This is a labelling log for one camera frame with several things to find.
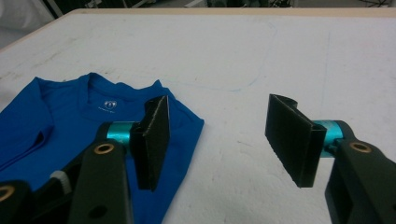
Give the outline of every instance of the t-shirt sleeve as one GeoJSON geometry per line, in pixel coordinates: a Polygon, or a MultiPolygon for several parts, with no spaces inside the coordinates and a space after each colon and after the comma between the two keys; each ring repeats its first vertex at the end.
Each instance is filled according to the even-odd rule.
{"type": "Polygon", "coordinates": [[[0,124],[0,171],[3,171],[39,148],[50,135],[52,118],[42,100],[38,78],[0,113],[0,124]]]}

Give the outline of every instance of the printed logo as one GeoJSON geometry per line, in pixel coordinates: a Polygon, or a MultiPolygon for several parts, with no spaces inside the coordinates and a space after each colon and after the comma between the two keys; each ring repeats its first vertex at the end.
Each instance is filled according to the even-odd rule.
{"type": "Polygon", "coordinates": [[[117,101],[105,101],[104,106],[106,109],[113,109],[117,106],[117,101]]]}

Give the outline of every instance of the brass screw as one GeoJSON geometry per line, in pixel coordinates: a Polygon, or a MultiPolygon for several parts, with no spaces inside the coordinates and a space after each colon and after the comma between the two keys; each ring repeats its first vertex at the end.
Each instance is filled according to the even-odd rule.
{"type": "Polygon", "coordinates": [[[350,143],[349,146],[352,147],[353,149],[359,151],[359,152],[363,152],[363,153],[372,152],[370,147],[367,147],[366,145],[364,145],[362,143],[353,142],[353,143],[350,143]]]}

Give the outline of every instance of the robotic arm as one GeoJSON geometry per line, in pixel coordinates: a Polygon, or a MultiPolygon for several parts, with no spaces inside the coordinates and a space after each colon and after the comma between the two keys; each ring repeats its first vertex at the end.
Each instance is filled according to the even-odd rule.
{"type": "Polygon", "coordinates": [[[325,197],[332,223],[396,223],[396,164],[341,120],[311,121],[294,100],[270,94],[265,135],[299,188],[333,155],[325,197]]]}
{"type": "Polygon", "coordinates": [[[134,157],[140,189],[155,190],[170,130],[168,98],[145,103],[140,122],[103,123],[93,142],[40,189],[0,183],[1,223],[134,223],[125,154],[134,157]]]}

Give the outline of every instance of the white tabletop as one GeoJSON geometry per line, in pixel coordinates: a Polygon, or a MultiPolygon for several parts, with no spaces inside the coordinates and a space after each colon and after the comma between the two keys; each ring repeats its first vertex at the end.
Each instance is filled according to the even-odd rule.
{"type": "Polygon", "coordinates": [[[79,10],[0,51],[0,110],[33,77],[159,79],[205,120],[164,223],[330,223],[324,190],[298,189],[265,135],[269,93],[341,119],[396,161],[396,9],[79,10]]]}

